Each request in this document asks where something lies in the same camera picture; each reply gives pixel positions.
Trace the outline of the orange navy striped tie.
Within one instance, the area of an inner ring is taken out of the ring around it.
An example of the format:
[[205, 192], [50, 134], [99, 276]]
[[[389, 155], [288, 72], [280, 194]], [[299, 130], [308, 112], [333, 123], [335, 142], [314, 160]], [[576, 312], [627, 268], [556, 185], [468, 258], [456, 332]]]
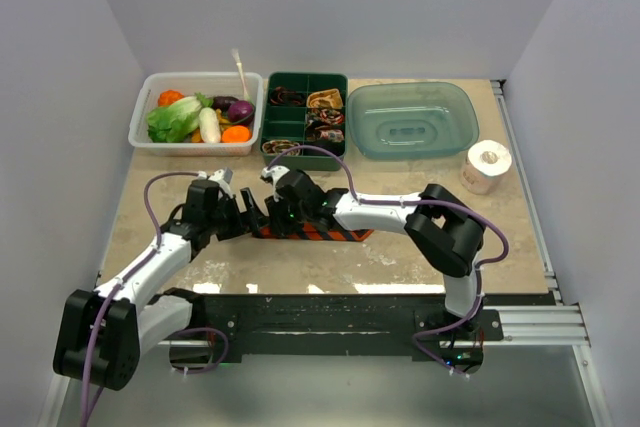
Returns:
[[264, 227], [252, 236], [258, 239], [289, 239], [305, 241], [331, 241], [331, 242], [363, 242], [374, 233], [371, 229], [360, 229], [355, 231], [329, 230], [320, 231], [310, 224], [304, 224], [301, 229], [292, 233], [277, 235], [270, 227]]

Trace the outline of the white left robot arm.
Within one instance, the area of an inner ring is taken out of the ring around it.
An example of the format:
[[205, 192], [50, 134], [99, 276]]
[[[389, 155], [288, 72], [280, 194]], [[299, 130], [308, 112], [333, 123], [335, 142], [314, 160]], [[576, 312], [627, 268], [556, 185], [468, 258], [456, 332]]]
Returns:
[[196, 339], [209, 325], [204, 303], [187, 290], [159, 290], [211, 240], [260, 232], [268, 224], [247, 188], [229, 193], [221, 182], [194, 180], [186, 199], [160, 224], [151, 244], [118, 276], [66, 300], [54, 351], [55, 373], [118, 391], [140, 358], [162, 340]]

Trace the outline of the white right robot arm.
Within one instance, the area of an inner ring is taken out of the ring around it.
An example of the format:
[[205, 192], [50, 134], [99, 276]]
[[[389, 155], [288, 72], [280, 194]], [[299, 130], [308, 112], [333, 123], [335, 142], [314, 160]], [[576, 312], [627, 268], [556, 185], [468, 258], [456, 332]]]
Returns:
[[423, 192], [396, 196], [325, 191], [305, 172], [284, 166], [264, 168], [261, 179], [273, 188], [273, 204], [288, 210], [287, 220], [321, 232], [373, 230], [408, 236], [443, 275], [448, 333], [466, 340], [480, 329], [473, 261], [485, 228], [446, 189], [430, 184]]

